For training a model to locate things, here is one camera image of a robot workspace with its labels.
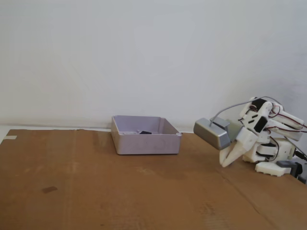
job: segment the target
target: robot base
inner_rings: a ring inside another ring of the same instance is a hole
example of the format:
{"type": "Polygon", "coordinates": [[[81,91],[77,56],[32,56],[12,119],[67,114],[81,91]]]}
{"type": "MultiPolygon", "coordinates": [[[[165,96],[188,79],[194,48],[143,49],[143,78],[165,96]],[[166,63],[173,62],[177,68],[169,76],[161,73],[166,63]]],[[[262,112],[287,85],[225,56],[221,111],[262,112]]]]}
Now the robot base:
{"type": "Polygon", "coordinates": [[[258,173],[270,174],[272,176],[282,176],[284,174],[289,174],[291,168],[282,168],[277,164],[270,162],[260,162],[256,164],[255,171],[258,173]]]}

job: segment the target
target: dark stain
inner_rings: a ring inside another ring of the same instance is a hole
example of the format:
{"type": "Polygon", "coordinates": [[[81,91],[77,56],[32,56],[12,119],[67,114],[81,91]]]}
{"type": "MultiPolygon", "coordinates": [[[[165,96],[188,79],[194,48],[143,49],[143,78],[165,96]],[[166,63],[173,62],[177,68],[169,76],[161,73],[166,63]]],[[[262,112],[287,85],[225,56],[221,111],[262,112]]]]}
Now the dark stain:
{"type": "Polygon", "coordinates": [[[50,193],[50,192],[53,192],[53,191],[56,191],[58,188],[56,188],[55,186],[51,186],[51,187],[48,187],[48,188],[43,188],[42,191],[43,193],[50,193]]]}

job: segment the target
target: white wall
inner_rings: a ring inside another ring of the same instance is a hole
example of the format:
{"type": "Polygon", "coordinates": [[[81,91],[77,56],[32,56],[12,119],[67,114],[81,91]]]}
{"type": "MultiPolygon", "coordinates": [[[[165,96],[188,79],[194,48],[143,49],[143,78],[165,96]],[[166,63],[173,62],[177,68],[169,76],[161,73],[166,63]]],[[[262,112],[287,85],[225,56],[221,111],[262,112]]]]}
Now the white wall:
{"type": "Polygon", "coordinates": [[[307,120],[306,12],[304,0],[0,0],[0,123],[157,115],[191,129],[254,95],[307,120]]]}

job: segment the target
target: gray cable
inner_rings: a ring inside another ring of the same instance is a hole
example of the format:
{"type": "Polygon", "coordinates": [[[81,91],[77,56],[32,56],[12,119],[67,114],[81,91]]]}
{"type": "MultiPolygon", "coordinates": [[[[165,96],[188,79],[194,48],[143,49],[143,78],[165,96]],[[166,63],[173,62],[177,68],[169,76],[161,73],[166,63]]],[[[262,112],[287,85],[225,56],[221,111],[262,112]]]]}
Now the gray cable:
{"type": "MultiPolygon", "coordinates": [[[[264,96],[264,97],[266,97],[266,98],[270,98],[270,99],[272,99],[272,100],[274,100],[274,101],[276,101],[278,104],[280,104],[276,99],[274,99],[274,98],[272,98],[272,97],[268,97],[268,96],[264,96]]],[[[247,103],[250,103],[250,102],[253,102],[253,101],[256,101],[256,100],[258,100],[258,99],[260,99],[260,98],[264,98],[264,97],[257,97],[257,98],[255,98],[255,99],[253,99],[253,100],[251,100],[251,101],[248,101],[248,102],[243,102],[243,103],[239,103],[239,104],[235,104],[235,105],[232,105],[232,106],[230,106],[230,107],[227,107],[227,108],[225,108],[225,109],[222,109],[220,112],[218,112],[213,118],[212,118],[212,120],[211,120],[211,122],[210,122],[210,125],[209,126],[211,126],[212,125],[212,123],[213,123],[213,121],[217,118],[217,116],[221,113],[221,112],[223,112],[223,111],[225,111],[225,110],[227,110],[227,109],[231,109],[231,108],[233,108],[233,107],[236,107],[236,106],[238,106],[238,105],[242,105],[242,104],[247,104],[247,103]]]]}

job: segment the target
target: table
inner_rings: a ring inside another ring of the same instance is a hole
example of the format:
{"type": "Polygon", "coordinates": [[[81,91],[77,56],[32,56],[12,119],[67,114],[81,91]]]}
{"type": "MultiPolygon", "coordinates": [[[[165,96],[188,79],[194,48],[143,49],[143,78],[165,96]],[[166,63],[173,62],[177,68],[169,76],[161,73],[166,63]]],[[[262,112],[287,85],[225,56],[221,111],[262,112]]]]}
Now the table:
{"type": "Polygon", "coordinates": [[[307,188],[183,134],[178,155],[120,156],[108,132],[11,130],[0,145],[3,230],[307,229],[307,188]]]}

